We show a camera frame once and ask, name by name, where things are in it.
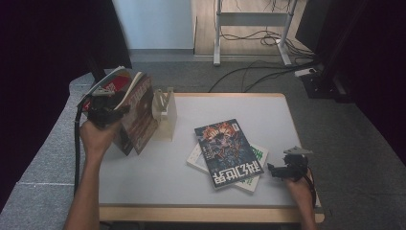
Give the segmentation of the white metal desk frame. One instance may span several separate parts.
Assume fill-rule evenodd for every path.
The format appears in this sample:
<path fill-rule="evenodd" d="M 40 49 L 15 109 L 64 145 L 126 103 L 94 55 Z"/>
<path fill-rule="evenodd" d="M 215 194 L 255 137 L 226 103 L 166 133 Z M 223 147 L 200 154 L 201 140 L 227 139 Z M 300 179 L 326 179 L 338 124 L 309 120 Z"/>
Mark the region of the white metal desk frame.
<path fill-rule="evenodd" d="M 287 53 L 286 40 L 298 0 L 290 0 L 287 12 L 228 12 L 221 9 L 222 0 L 214 0 L 214 2 L 214 66 L 220 65 L 220 29 L 222 26 L 283 27 L 281 38 L 277 40 L 277 48 L 283 64 L 285 66 L 292 64 Z"/>

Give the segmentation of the red-brown cover magazine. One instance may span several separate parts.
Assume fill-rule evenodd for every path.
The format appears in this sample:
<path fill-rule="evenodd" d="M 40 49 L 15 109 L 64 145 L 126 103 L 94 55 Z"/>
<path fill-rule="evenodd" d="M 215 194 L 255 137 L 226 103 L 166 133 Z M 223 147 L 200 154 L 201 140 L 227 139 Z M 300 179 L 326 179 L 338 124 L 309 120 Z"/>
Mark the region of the red-brown cover magazine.
<path fill-rule="evenodd" d="M 116 146 L 125 155 L 132 150 L 140 154 L 158 127 L 152 114 L 153 97 L 151 77 L 138 72 L 122 101 L 122 105 L 130 106 L 130 111 L 115 139 Z"/>

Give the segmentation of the white and green magazine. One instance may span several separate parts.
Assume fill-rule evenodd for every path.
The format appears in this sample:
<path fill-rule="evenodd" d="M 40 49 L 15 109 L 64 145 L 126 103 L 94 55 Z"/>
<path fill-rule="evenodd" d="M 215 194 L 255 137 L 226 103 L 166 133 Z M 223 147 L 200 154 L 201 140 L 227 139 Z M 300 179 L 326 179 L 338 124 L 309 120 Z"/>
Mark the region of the white and green magazine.
<path fill-rule="evenodd" d="M 259 160 L 260 164 L 262 166 L 264 166 L 265 160 L 269 153 L 269 150 L 266 148 L 260 147 L 258 145 L 255 145 L 255 144 L 252 144 L 251 148 L 252 148 L 255 156 Z M 192 153 L 190 154 L 190 156 L 188 157 L 186 162 L 190 167 L 195 168 L 203 173 L 209 172 L 199 145 L 196 145 L 194 147 L 194 149 L 192 150 Z M 254 176 L 254 177 L 251 177 L 248 179 L 241 180 L 241 181 L 235 183 L 234 186 L 239 187 L 240 189 L 242 189 L 246 192 L 253 193 L 255 191 L 255 189 L 257 188 L 258 182 L 259 182 L 259 176 Z"/>

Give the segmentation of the beige expandable book rack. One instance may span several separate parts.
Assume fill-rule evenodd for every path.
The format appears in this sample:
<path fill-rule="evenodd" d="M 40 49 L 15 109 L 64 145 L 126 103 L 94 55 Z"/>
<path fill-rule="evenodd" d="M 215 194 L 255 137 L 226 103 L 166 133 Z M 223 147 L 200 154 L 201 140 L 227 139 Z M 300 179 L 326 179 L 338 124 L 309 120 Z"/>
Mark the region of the beige expandable book rack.
<path fill-rule="evenodd" d="M 158 122 L 158 127 L 154 131 L 152 139 L 171 142 L 177 122 L 177 108 L 172 87 L 168 87 L 166 93 L 161 89 L 154 92 L 152 114 Z"/>

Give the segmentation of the person's left hand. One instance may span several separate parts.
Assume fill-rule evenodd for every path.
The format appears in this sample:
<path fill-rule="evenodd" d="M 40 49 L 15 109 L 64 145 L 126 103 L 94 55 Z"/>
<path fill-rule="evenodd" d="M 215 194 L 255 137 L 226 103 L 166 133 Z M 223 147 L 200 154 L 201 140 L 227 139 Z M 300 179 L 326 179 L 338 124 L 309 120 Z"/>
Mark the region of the person's left hand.
<path fill-rule="evenodd" d="M 102 158 L 113 142 L 120 125 L 116 122 L 106 128 L 98 128 L 90 121 L 84 122 L 79 129 L 79 134 L 86 156 Z"/>

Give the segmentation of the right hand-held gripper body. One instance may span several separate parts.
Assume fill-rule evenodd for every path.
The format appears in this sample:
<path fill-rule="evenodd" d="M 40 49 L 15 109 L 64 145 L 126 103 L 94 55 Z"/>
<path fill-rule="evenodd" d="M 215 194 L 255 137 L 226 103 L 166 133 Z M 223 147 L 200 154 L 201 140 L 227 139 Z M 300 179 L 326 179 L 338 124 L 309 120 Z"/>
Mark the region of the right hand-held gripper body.
<path fill-rule="evenodd" d="M 286 169 L 282 173 L 282 178 L 292 178 L 294 181 L 298 181 L 304 177 L 307 174 L 307 156 L 312 154 L 313 151 L 293 147 L 291 149 L 286 149 L 283 153 L 285 154 L 283 161 L 286 165 Z"/>

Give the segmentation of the black stand with base plate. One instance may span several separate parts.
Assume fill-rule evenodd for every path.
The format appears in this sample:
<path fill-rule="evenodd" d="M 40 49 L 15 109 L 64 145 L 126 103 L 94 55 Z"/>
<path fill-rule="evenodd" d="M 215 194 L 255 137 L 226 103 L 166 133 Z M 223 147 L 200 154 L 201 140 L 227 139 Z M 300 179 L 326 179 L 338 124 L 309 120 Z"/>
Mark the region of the black stand with base plate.
<path fill-rule="evenodd" d="M 87 57 L 85 60 L 95 82 L 101 81 L 106 76 L 102 66 L 93 57 Z"/>
<path fill-rule="evenodd" d="M 350 36 L 368 0 L 308 0 L 296 37 L 315 54 L 317 72 L 302 77 L 310 99 L 350 100 L 343 74 Z"/>

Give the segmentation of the portrait cover magazine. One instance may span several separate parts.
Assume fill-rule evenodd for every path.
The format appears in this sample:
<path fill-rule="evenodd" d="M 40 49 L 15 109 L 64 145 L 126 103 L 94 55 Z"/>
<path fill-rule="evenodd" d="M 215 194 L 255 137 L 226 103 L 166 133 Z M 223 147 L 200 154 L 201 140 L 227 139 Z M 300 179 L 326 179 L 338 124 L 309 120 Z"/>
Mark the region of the portrait cover magazine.
<path fill-rule="evenodd" d="M 125 116 L 128 115 L 129 112 L 126 113 L 122 118 L 120 118 L 120 117 L 116 116 L 115 110 L 117 108 L 123 106 L 122 101 L 124 100 L 132 81 L 133 81 L 133 78 L 131 77 L 131 74 L 123 66 L 119 66 L 118 68 L 114 69 L 111 73 L 106 75 L 101 81 L 95 83 L 90 88 L 90 90 L 84 94 L 82 99 L 79 101 L 80 113 L 84 114 L 86 116 L 86 118 L 88 119 L 87 111 L 85 108 L 87 100 L 89 99 L 89 96 L 92 92 L 94 92 L 98 87 L 102 87 L 104 89 L 114 91 L 116 94 L 115 107 L 111 111 L 111 124 L 109 124 L 109 125 L 112 125 L 113 123 L 116 123 L 117 121 L 123 122 Z"/>

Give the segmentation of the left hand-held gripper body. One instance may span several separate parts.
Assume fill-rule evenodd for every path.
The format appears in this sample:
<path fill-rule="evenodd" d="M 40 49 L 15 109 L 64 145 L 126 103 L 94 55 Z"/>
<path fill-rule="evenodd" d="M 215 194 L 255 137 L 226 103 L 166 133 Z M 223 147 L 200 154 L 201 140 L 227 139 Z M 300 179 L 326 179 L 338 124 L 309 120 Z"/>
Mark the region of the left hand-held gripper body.
<path fill-rule="evenodd" d="M 114 91 L 98 87 L 89 96 L 86 103 L 88 119 L 97 127 L 105 128 L 111 124 L 111 111 L 115 107 Z"/>

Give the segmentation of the white power strip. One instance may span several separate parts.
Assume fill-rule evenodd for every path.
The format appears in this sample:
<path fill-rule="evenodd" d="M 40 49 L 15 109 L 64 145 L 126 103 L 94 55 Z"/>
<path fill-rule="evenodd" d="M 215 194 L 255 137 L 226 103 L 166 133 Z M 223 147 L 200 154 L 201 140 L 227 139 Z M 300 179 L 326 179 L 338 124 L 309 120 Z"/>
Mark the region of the white power strip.
<path fill-rule="evenodd" d="M 303 70 L 295 71 L 294 75 L 295 77 L 301 77 L 301 76 L 306 76 L 306 75 L 311 75 L 317 73 L 317 70 L 315 68 L 306 68 Z"/>

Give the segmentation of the dark blue cover magazine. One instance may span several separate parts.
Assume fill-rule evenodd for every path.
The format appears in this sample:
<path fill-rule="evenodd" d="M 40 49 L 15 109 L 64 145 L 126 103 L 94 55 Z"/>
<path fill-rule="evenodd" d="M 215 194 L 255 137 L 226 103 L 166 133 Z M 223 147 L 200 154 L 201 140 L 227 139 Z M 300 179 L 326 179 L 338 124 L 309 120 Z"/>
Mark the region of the dark blue cover magazine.
<path fill-rule="evenodd" d="M 264 173 L 236 119 L 197 127 L 194 132 L 215 189 Z"/>

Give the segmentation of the black curtain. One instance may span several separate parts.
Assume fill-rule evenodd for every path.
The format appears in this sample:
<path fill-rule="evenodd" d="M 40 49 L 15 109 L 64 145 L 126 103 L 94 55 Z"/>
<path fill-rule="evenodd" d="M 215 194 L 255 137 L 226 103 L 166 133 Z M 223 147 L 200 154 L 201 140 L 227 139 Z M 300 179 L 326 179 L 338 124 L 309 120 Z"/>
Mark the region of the black curtain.
<path fill-rule="evenodd" d="M 406 0 L 368 0 L 345 55 L 350 100 L 406 164 Z"/>
<path fill-rule="evenodd" d="M 131 65 L 113 0 L 0 0 L 0 212 L 48 137 L 72 80 Z"/>

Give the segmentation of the person's right hand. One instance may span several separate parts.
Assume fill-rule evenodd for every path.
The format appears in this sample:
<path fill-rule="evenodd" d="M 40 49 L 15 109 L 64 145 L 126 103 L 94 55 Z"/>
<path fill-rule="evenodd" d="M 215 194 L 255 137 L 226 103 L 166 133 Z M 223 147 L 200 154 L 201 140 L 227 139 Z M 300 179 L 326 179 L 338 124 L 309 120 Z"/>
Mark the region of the person's right hand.
<path fill-rule="evenodd" d="M 304 178 L 294 181 L 291 178 L 286 178 L 284 183 L 291 194 L 292 199 L 300 208 L 312 208 L 313 198 L 310 192 L 310 187 Z"/>

